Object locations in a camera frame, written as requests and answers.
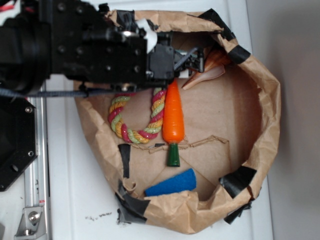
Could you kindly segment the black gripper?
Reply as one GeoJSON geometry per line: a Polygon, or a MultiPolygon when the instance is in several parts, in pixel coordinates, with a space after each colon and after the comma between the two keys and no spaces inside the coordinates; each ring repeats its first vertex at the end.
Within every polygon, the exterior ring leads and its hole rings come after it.
{"type": "Polygon", "coordinates": [[[146,73],[151,81],[171,81],[175,72],[181,72],[186,69],[199,73],[204,72],[204,58],[195,57],[203,54],[201,47],[196,46],[189,50],[174,50],[170,32],[159,32],[157,37],[155,47],[147,55],[146,73]],[[175,53],[181,56],[176,63],[175,53]]]}

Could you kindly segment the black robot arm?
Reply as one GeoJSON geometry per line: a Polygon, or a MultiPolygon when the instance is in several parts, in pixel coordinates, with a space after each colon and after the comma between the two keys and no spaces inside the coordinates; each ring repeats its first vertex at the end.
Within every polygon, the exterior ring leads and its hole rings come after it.
{"type": "Polygon", "coordinates": [[[3,97],[90,97],[167,88],[180,72],[204,71],[199,47],[180,53],[133,11],[109,20],[107,4],[22,0],[0,28],[3,97]]]}

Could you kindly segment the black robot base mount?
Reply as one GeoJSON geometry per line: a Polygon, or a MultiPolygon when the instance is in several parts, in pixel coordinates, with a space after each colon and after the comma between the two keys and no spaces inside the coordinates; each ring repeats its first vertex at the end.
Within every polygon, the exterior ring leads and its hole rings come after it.
{"type": "Polygon", "coordinates": [[[0,191],[7,191],[37,157],[37,111],[24,98],[0,98],[0,191]]]}

